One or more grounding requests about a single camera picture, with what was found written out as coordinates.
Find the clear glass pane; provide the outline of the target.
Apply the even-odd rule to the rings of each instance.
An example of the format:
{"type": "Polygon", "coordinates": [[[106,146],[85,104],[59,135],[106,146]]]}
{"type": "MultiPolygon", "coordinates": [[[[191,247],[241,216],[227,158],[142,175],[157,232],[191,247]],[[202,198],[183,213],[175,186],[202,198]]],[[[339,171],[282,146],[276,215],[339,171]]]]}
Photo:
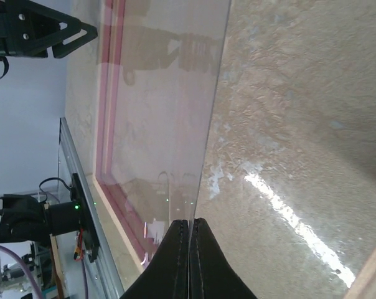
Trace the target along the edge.
{"type": "Polygon", "coordinates": [[[125,1],[111,173],[149,265],[175,219],[192,219],[229,1],[125,1]]]}

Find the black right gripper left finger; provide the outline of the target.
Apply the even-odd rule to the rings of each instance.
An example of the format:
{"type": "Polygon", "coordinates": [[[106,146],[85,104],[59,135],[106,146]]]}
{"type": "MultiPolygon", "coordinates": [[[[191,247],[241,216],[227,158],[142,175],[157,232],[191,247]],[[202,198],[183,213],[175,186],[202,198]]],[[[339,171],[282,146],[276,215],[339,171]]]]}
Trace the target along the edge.
{"type": "Polygon", "coordinates": [[[187,298],[189,228],[174,220],[152,261],[121,299],[187,298]]]}

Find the brown cardboard backing board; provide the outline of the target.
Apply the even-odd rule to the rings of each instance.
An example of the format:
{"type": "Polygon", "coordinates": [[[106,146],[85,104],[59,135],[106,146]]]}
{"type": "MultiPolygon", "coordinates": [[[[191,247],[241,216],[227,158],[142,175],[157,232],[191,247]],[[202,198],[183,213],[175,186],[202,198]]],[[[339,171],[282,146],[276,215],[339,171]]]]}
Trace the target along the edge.
{"type": "Polygon", "coordinates": [[[344,299],[376,299],[376,247],[344,299]]]}

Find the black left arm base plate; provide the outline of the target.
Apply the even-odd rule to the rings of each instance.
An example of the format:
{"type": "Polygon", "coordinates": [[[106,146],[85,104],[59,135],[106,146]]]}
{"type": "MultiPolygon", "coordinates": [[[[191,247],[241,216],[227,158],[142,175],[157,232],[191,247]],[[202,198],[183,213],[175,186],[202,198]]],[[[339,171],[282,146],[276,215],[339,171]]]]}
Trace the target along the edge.
{"type": "Polygon", "coordinates": [[[80,211],[80,226],[83,229],[82,238],[88,254],[88,259],[90,263],[93,263],[98,257],[100,242],[89,209],[87,197],[84,193],[78,174],[73,173],[71,179],[70,199],[75,204],[75,208],[80,211]]]}

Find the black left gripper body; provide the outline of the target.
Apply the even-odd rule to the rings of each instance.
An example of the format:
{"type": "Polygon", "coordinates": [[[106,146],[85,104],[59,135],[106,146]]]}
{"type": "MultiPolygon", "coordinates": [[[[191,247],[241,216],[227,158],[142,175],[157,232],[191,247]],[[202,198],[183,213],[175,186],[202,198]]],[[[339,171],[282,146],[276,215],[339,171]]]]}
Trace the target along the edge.
{"type": "Polygon", "coordinates": [[[26,42],[37,37],[38,25],[28,2],[0,2],[0,60],[4,57],[44,59],[48,51],[33,54],[26,50],[26,42]]]}

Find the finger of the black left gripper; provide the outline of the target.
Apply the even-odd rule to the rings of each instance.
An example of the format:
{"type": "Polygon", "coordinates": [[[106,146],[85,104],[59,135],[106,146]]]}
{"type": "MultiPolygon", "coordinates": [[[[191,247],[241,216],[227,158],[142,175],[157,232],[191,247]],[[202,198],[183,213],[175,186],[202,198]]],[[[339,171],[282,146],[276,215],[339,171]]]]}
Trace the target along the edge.
{"type": "Polygon", "coordinates": [[[22,40],[28,47],[81,47],[98,36],[97,28],[34,1],[17,1],[17,16],[24,15],[22,40]]]}
{"type": "Polygon", "coordinates": [[[79,47],[89,43],[95,38],[96,34],[85,34],[77,39],[74,39],[71,42],[64,44],[64,38],[60,34],[49,35],[49,39],[51,40],[52,44],[52,52],[55,59],[61,59],[66,57],[68,54],[77,50],[79,47]]]}

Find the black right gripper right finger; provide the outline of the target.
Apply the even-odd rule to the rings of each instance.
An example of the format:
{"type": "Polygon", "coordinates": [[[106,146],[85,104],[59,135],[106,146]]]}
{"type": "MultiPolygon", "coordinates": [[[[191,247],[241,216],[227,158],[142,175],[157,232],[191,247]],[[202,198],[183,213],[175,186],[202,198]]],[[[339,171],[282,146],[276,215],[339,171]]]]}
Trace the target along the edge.
{"type": "Polygon", "coordinates": [[[189,251],[189,297],[256,299],[228,263],[209,224],[194,221],[189,251]]]}

